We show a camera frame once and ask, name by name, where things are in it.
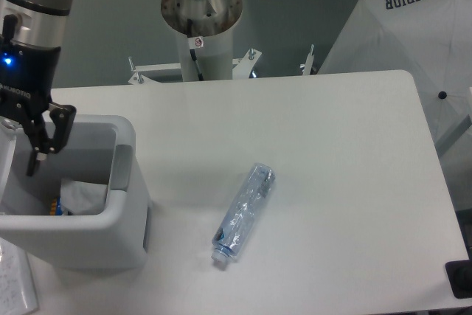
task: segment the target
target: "gray wall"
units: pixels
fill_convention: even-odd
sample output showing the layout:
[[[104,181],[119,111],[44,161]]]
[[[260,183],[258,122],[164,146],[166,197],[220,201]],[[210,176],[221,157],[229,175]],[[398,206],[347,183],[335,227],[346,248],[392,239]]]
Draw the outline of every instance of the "gray wall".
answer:
[[[119,85],[136,65],[178,61],[161,0],[74,0],[55,87]],[[235,57],[263,52],[262,76],[298,74],[310,44],[321,64],[357,0],[243,0]]]

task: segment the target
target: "plastic bottle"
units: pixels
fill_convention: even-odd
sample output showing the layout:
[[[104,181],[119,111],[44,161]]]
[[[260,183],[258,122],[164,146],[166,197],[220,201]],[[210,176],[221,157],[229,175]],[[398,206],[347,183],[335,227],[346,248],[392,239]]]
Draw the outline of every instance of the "plastic bottle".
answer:
[[[252,167],[212,240],[215,246],[213,260],[226,264],[237,257],[274,181],[274,171],[270,167],[262,164]]]

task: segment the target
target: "white table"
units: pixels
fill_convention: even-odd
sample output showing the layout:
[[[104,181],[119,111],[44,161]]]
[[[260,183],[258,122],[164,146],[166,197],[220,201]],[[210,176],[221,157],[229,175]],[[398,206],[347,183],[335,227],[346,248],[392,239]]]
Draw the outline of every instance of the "white table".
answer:
[[[137,135],[154,203],[143,269],[32,257],[39,314],[380,314],[472,305],[444,265],[467,258],[414,82],[376,72],[58,89]],[[254,162],[277,187],[239,262],[211,239]]]

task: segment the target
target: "metal bolt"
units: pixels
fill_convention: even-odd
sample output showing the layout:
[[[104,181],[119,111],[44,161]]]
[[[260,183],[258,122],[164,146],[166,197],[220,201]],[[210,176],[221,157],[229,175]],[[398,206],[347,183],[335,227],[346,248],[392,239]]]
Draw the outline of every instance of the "metal bolt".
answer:
[[[135,72],[135,71],[136,71],[136,67],[135,67],[134,64],[133,64],[133,58],[132,58],[132,57],[128,57],[128,61],[130,62],[131,71],[132,71],[132,72]]]

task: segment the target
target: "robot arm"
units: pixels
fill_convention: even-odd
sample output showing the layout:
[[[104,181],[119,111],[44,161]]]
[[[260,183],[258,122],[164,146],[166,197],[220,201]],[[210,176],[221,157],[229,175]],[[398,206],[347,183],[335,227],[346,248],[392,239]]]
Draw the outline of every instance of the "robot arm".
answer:
[[[0,0],[0,117],[20,123],[32,146],[27,175],[67,144],[75,108],[52,102],[51,87],[72,0]],[[43,113],[55,125],[46,132]]]

